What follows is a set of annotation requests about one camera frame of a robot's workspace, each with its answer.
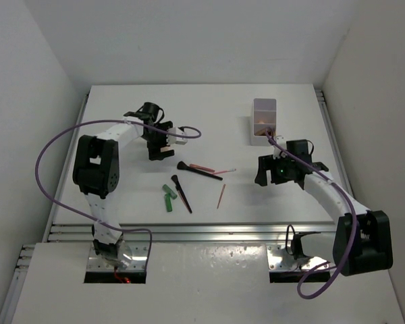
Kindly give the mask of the thin pink lip brush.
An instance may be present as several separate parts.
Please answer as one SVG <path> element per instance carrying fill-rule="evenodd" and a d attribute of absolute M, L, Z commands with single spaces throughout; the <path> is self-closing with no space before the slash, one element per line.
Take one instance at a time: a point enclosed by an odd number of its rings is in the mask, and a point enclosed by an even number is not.
<path fill-rule="evenodd" d="M 212 174 L 213 174 L 213 175 L 220 175 L 220 174 L 229 173 L 229 172 L 235 172 L 235 171 L 236 171 L 236 169 L 233 168 L 233 169 L 226 169 L 226 170 L 221 170 L 221 171 L 215 171 L 215 172 L 213 172 Z"/>

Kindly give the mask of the large black makeup brush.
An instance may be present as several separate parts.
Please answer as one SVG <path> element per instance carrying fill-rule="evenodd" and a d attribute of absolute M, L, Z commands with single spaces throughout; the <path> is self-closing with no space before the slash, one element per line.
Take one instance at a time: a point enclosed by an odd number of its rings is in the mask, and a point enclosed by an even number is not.
<path fill-rule="evenodd" d="M 219 177 L 218 175 L 214 175 L 214 174 L 211 174 L 209 172 L 205 172 L 203 170 L 196 169 L 194 167 L 191 167 L 191 166 L 185 164 L 183 161 L 180 161 L 177 164 L 177 169 L 184 170 L 184 171 L 189 171 L 189 172 L 192 172 L 192 173 L 195 173 L 195 174 L 198 174 L 198 175 L 201 175 L 201 176 L 205 176 L 205 177 L 208 177 L 208 178 L 213 178 L 213 179 L 219 180 L 219 181 L 223 180 L 223 178 Z"/>

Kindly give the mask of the rose gold lipstick tube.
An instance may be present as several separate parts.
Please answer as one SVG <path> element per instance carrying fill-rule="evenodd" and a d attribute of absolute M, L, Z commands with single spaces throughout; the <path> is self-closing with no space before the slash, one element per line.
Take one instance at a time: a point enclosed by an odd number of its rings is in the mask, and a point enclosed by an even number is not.
<path fill-rule="evenodd" d="M 254 133 L 255 136 L 266 136 L 267 134 L 273 137 L 275 135 L 275 130 L 273 128 L 266 127 Z"/>

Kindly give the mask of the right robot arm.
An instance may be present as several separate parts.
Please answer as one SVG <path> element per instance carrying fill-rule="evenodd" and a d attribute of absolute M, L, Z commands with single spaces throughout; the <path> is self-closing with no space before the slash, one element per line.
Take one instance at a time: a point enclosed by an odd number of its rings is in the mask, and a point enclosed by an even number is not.
<path fill-rule="evenodd" d="M 293 182 L 311 195 L 333 219 L 333 235 L 295 233 L 289 253 L 296 260 L 320 257 L 334 263 L 344 276 L 390 269 L 393 251 L 389 217 L 352 198 L 322 162 L 313 161 L 307 140 L 269 138 L 273 154 L 258 158 L 259 186 Z"/>

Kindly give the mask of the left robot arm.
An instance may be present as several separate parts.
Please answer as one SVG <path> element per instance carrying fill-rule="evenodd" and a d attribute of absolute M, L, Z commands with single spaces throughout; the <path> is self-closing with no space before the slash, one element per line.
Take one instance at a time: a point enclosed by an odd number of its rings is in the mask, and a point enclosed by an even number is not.
<path fill-rule="evenodd" d="M 83 135 L 78 140 L 72 179 L 84 194 L 93 217 L 93 244 L 97 255 L 119 267 L 125 256 L 124 239 L 117 217 L 107 210 L 111 193 L 119 182 L 119 150 L 138 138 L 146 141 L 148 159 L 162 161 L 174 156 L 167 135 L 147 128 L 153 126 L 163 131 L 173 128 L 173 123 L 163 121 L 165 112 L 160 106 L 146 102 L 135 112 L 124 115 L 116 123 L 94 136 Z"/>

